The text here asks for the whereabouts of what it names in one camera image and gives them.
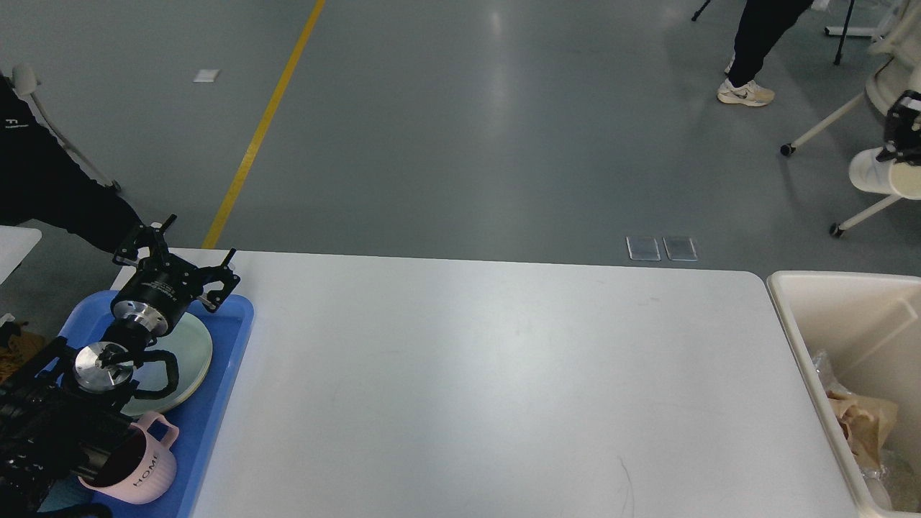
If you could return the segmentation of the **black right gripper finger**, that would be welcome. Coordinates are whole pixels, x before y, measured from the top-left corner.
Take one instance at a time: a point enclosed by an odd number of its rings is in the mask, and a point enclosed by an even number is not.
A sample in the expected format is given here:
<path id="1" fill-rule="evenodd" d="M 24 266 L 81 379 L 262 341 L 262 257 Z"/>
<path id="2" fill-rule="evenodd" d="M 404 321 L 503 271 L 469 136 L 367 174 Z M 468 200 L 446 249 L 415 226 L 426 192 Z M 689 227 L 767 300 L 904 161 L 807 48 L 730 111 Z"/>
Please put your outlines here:
<path id="1" fill-rule="evenodd" d="M 878 162 L 894 161 L 920 166 L 920 93 L 904 91 L 889 108 L 884 124 L 884 146 Z"/>

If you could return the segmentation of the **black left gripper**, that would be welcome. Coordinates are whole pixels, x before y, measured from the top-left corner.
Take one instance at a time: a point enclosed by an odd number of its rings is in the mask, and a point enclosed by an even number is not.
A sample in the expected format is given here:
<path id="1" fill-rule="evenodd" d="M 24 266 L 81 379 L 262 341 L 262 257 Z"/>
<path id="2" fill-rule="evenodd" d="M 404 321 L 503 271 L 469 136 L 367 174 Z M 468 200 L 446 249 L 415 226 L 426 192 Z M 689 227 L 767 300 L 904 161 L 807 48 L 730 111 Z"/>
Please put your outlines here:
<path id="1" fill-rule="evenodd" d="M 156 338 L 173 331 L 194 299 L 216 314 L 241 280 L 230 265 L 236 249 L 228 250 L 219 265 L 205 268 L 175 259 L 165 232 L 176 219 L 171 214 L 158 226 L 134 227 L 113 253 L 115 265 L 136 269 L 112 301 L 113 317 L 137 324 Z"/>

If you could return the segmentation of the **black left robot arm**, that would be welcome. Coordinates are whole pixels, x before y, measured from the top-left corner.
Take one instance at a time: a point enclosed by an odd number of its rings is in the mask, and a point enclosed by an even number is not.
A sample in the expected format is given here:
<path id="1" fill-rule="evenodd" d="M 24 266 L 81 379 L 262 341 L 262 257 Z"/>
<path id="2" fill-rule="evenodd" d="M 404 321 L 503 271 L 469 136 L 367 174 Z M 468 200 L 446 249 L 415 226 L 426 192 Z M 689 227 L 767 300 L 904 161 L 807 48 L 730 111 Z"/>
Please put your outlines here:
<path id="1" fill-rule="evenodd" d="M 231 266 L 199 268 L 174 255 L 165 231 L 138 225 L 113 253 L 135 274 L 111 302 L 101 339 L 74 350 L 56 337 L 2 383 L 2 515 L 40 517 L 55 483 L 73 474 L 126 504 L 150 504 L 176 478 L 180 430 L 158 411 L 124 414 L 131 399 L 159 401 L 180 384 L 180 362 L 156 350 L 198 301 L 216 312 L 240 282 Z"/>

